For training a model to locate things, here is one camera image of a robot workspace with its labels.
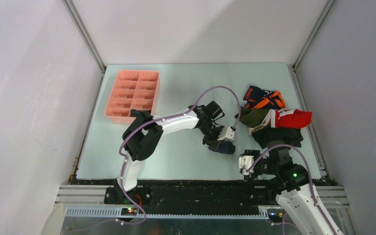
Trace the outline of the navy underwear with cream waistband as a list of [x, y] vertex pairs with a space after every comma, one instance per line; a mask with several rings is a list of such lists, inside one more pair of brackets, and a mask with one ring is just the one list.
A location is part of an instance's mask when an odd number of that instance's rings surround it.
[[234, 144], [230, 141], [218, 141], [209, 145], [208, 148], [210, 151], [228, 155], [234, 154], [236, 149]]

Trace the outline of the navy striped boxer underwear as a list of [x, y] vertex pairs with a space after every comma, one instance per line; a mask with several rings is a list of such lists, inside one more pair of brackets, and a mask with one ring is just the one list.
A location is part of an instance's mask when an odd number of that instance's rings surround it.
[[131, 109], [129, 114], [130, 117], [136, 118], [141, 113], [148, 113], [151, 114], [151, 110], [137, 110], [137, 109]]

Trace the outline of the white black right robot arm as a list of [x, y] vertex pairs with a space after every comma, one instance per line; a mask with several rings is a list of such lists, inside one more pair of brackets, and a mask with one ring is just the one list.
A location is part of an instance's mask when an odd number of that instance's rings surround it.
[[343, 234], [322, 202], [307, 160], [298, 148], [273, 141], [263, 152], [245, 150], [238, 157], [238, 168], [246, 179], [273, 176], [265, 186], [265, 198], [283, 208], [300, 234]]

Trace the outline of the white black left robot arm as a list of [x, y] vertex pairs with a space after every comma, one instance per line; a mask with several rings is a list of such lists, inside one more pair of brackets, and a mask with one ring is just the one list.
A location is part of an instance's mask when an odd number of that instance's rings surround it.
[[224, 115], [214, 101], [208, 105], [191, 105], [179, 113], [165, 117], [155, 117], [147, 111], [138, 114], [122, 135], [123, 143], [119, 154], [124, 157], [124, 163], [117, 178], [120, 186], [116, 193], [117, 199], [124, 204], [133, 202], [141, 166], [154, 153], [165, 135], [185, 129], [199, 129], [204, 136], [202, 143], [210, 151], [232, 154], [235, 148], [224, 139], [224, 126], [216, 123]]

